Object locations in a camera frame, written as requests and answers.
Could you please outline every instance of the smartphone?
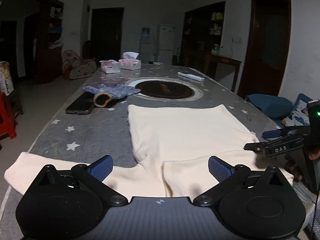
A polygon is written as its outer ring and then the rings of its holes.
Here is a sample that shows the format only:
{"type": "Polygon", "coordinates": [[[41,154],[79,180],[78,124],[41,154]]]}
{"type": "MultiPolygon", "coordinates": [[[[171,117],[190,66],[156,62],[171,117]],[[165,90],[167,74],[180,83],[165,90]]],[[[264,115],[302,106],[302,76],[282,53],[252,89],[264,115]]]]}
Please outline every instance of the smartphone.
{"type": "Polygon", "coordinates": [[[92,93],[84,92],[66,108],[66,114],[90,114],[94,108],[93,96],[92,93]]]}

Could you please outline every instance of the remote control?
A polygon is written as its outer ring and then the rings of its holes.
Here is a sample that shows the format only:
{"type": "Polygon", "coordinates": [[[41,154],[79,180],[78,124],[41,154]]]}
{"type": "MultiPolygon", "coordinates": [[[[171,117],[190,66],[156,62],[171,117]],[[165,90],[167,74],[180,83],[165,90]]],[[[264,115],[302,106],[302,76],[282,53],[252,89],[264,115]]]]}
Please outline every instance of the remote control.
{"type": "Polygon", "coordinates": [[[187,77],[187,78],[191,78],[191,79],[194,79],[194,80],[197,80],[197,81],[204,81],[204,77],[199,77],[199,76],[192,75],[192,74],[186,74],[186,73],[183,73],[183,72],[178,72],[178,75],[184,76],[184,77],[187,77]]]}

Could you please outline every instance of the jar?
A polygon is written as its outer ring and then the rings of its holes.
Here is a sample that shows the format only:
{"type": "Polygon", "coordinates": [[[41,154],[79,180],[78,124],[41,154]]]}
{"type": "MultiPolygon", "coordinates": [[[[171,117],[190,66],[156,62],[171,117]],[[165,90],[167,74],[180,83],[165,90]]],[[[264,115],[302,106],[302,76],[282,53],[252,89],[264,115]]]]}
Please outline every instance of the jar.
{"type": "Polygon", "coordinates": [[[211,49],[211,54],[219,54],[220,53],[220,46],[218,44],[214,44],[211,49]]]}

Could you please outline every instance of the blue knit glove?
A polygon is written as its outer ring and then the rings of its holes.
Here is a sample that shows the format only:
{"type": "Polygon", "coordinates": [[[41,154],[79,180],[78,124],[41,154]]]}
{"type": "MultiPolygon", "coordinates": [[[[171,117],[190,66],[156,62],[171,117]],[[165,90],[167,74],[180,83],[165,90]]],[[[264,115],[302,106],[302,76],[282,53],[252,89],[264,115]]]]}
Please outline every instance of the blue knit glove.
{"type": "Polygon", "coordinates": [[[141,89],[125,87],[123,84],[118,84],[115,88],[99,84],[98,88],[85,86],[83,89],[94,94],[93,102],[97,107],[106,107],[111,100],[121,99],[141,92],[141,89]]]}

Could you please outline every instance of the red plastic stool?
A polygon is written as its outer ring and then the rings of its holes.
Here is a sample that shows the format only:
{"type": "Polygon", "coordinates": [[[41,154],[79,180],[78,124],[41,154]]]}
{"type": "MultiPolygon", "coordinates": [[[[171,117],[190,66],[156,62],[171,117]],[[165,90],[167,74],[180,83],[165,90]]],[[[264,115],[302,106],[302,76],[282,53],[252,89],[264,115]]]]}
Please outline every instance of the red plastic stool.
{"type": "Polygon", "coordinates": [[[15,138],[17,136],[15,125],[17,124],[5,93],[0,92],[0,134],[7,133],[10,139],[15,138]]]}

